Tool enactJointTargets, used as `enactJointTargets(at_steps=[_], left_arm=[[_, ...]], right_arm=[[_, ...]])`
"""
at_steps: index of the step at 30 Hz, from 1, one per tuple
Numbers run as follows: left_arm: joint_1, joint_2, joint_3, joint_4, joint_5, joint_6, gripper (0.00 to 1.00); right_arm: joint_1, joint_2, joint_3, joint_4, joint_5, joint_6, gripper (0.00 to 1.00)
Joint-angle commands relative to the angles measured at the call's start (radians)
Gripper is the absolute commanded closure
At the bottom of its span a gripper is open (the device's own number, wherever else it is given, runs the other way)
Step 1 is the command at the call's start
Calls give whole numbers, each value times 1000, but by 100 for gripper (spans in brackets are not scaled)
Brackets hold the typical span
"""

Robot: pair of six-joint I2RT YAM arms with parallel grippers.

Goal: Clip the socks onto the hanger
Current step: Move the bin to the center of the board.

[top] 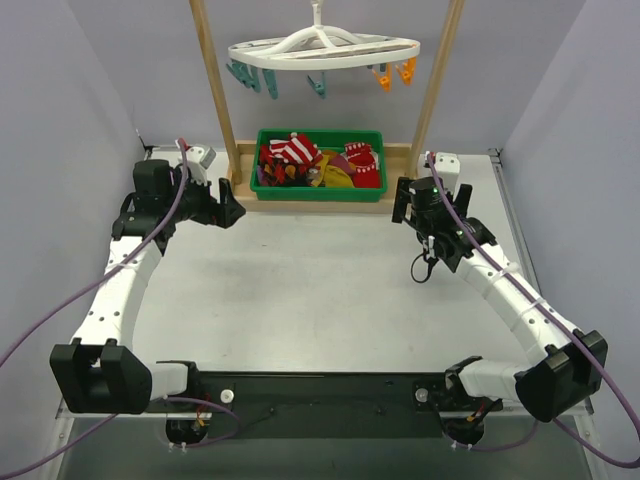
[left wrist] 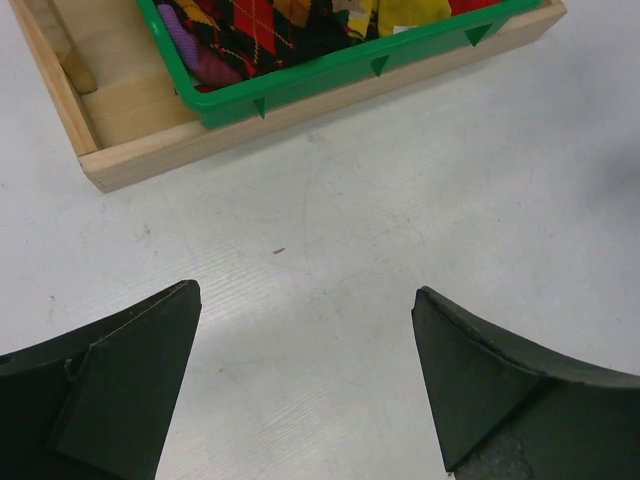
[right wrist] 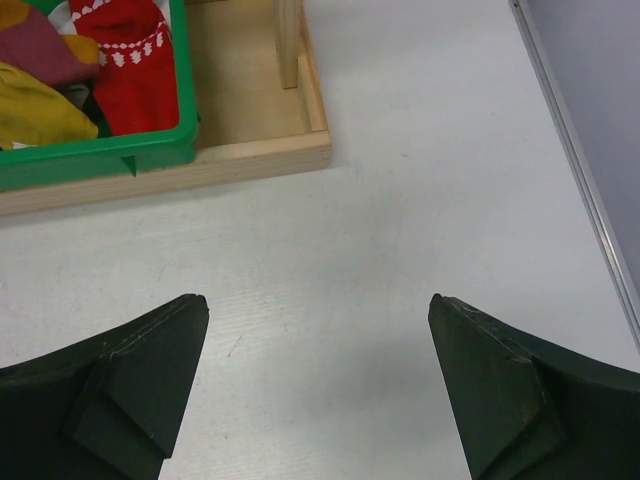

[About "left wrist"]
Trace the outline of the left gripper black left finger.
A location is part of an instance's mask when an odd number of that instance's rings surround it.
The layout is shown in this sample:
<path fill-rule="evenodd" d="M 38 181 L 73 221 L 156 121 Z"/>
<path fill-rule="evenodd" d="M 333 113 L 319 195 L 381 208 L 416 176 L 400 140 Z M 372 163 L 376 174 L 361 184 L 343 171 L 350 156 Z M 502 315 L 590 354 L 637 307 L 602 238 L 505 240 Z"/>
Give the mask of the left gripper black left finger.
<path fill-rule="evenodd" d="M 4 479 L 153 479 L 202 309 L 182 280 L 1 357 Z"/>

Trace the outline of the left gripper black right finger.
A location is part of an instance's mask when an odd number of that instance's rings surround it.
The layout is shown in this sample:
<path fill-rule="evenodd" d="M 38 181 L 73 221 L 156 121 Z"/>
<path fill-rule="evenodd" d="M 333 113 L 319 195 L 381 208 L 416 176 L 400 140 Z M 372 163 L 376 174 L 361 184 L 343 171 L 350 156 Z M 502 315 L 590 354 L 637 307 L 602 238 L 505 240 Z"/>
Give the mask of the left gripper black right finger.
<path fill-rule="evenodd" d="M 636 479 L 639 378 L 534 343 L 429 287 L 414 336 L 457 479 Z"/>

